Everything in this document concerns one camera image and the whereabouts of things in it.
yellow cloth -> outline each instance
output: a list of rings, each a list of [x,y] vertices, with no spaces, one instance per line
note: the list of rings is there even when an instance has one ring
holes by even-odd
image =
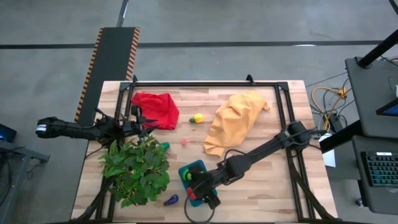
[[[242,144],[262,109],[268,110],[269,107],[255,91],[231,96],[216,111],[204,143],[206,153],[221,157],[226,147]]]

potted plant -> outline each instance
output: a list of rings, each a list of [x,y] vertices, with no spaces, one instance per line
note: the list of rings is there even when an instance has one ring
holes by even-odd
[[[115,179],[109,191],[117,202],[123,199],[122,208],[145,205],[148,199],[155,202],[170,183],[165,150],[153,136],[140,145],[129,141],[118,146],[115,141],[100,158],[104,176]]]

black keyboard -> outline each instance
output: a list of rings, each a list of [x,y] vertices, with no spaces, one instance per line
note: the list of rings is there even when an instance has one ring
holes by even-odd
[[[373,187],[398,187],[398,153],[362,152],[366,174]]]

wooden table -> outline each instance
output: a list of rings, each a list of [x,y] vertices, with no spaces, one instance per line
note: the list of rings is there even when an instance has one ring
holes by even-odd
[[[294,107],[296,120],[300,120],[306,128],[313,128],[314,123],[309,106],[307,92],[303,81],[288,81],[290,95]],[[106,114],[113,115],[118,96],[120,82],[104,82],[98,108]],[[256,90],[268,102],[271,109],[262,111],[241,146],[236,147],[248,152],[265,143],[280,132],[280,120],[275,99],[275,90],[271,87],[135,87],[134,92],[170,93],[180,110],[178,124],[175,130],[155,130],[153,135],[159,142],[169,142],[168,171],[171,182],[167,190],[158,196],[157,202],[148,202],[145,206],[121,209],[116,204],[114,222],[188,222],[183,212],[183,203],[186,193],[178,176],[178,169],[195,160],[204,161],[207,169],[216,168],[221,159],[203,152],[203,140],[215,117],[216,110],[237,93],[247,90]],[[195,113],[203,113],[205,122],[201,124],[189,123]],[[188,144],[181,145],[186,139]],[[90,142],[87,153],[100,148],[97,142]],[[91,203],[101,185],[102,167],[97,158],[104,152],[103,149],[93,154],[84,163],[80,184],[76,195],[72,218],[78,217]],[[337,216],[335,203],[323,163],[322,154],[318,149],[308,147],[303,152],[307,168],[310,188],[320,203],[333,215]],[[213,222],[292,222],[297,221],[292,187],[288,172],[284,150],[279,150],[260,162],[254,164],[246,172],[243,179],[229,185],[217,188],[221,205],[216,208]],[[162,204],[171,195],[180,197],[178,204],[164,207]],[[302,207],[305,217],[307,208],[303,193],[300,191]],[[192,208],[189,205],[188,213],[194,220],[207,219],[211,210],[207,205]]]

red object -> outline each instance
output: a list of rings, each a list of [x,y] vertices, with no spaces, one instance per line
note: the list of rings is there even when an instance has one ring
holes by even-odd
[[[136,93],[131,98],[131,103],[140,106],[142,115],[147,119],[157,120],[153,123],[144,124],[145,128],[159,125],[158,129],[175,129],[180,112],[170,94]]]
[[[197,196],[192,192],[192,188],[191,187],[187,188],[187,195],[192,200],[198,199]]]

